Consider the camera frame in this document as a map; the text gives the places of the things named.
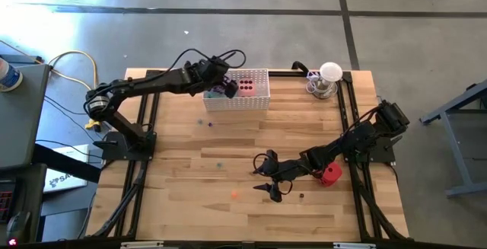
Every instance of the white plastic basket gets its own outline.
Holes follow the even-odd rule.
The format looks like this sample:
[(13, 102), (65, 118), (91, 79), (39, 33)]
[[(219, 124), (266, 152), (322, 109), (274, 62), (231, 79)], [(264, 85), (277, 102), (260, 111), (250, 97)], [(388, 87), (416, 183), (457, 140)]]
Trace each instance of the white plastic basket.
[(203, 102), (207, 111), (220, 110), (267, 110), (271, 100), (268, 69), (231, 69), (227, 75), (238, 82), (241, 78), (251, 78), (256, 87), (255, 97), (214, 97), (205, 92)]

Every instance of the wooden tabletop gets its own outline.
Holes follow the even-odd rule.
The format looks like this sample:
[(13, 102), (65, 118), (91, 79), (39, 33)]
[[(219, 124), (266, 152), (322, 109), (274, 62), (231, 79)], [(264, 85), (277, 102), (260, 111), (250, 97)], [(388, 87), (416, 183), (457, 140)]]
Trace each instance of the wooden tabletop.
[[(144, 77), (146, 70), (127, 69), (126, 78)], [(372, 74), (354, 71), (352, 77), (362, 115), (377, 105)], [(254, 155), (271, 148), (280, 161), (296, 159), (299, 152), (327, 144), (342, 132), (337, 97), (317, 100), (304, 90), (306, 81), (270, 78), (269, 110), (207, 112), (201, 94), (161, 94), (155, 126), (158, 141), (145, 181), (137, 239), (359, 241), (352, 185), (342, 156), (336, 160), (343, 175), (331, 187), (321, 186), (311, 176), (300, 177), (282, 203), (253, 189), (269, 182), (251, 174)], [(139, 103), (140, 97), (128, 99), (119, 112), (135, 122)], [(102, 172), (88, 234), (98, 230), (118, 205), (126, 167), (126, 161), (115, 161)], [(383, 164), (372, 164), (371, 175), (377, 204), (408, 236), (393, 172)], [(370, 213), (364, 209), (372, 233)], [(131, 214), (132, 204), (124, 232)]]

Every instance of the gray floor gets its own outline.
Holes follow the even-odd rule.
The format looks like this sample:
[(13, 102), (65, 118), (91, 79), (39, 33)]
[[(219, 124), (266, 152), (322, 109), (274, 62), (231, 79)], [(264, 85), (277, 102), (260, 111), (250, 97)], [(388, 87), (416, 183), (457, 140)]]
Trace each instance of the gray floor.
[[(339, 0), (0, 1), (142, 8), (340, 9)], [(356, 11), (487, 11), (485, 0), (347, 1), (349, 9)], [(2, 17), (2, 39), (46, 58), (68, 49), (84, 50), (96, 59), (101, 81), (123, 77), (127, 67), (167, 66), (189, 47), (208, 54), (243, 49), (248, 56), (246, 67), (250, 68), (289, 68), (295, 60), (310, 67), (334, 61), (344, 69), (351, 68), (341, 17), (62, 14), (40, 7), (0, 5), (2, 16), (8, 16)], [(435, 122), (424, 127), (417, 121), (467, 86), (487, 78), (487, 19), (352, 18), (351, 23), (360, 68), (373, 72), (377, 93), (397, 102), (412, 121), (395, 147), (399, 188), (411, 236), (418, 241), (487, 247), (487, 193), (446, 199), (444, 190), (460, 184), (460, 175), (443, 126)], [(0, 47), (0, 51), (6, 53), (7, 49)], [(82, 56), (66, 57), (57, 67), (92, 83), (91, 65)], [(84, 93), (82, 86), (56, 76), (47, 90), (50, 97), (78, 111)], [(84, 124), (86, 117), (76, 120)], [(49, 105), (44, 107), (38, 136), (71, 144), (90, 142)], [(486, 172), (487, 163), (477, 169)], [(485, 174), (476, 178), (485, 180)], [(54, 220), (69, 220), (67, 216)], [(72, 233), (77, 234), (80, 213), (70, 216), (78, 223), (63, 228), (72, 225)], [(46, 240), (73, 237), (72, 233), (48, 227), (49, 223)]]

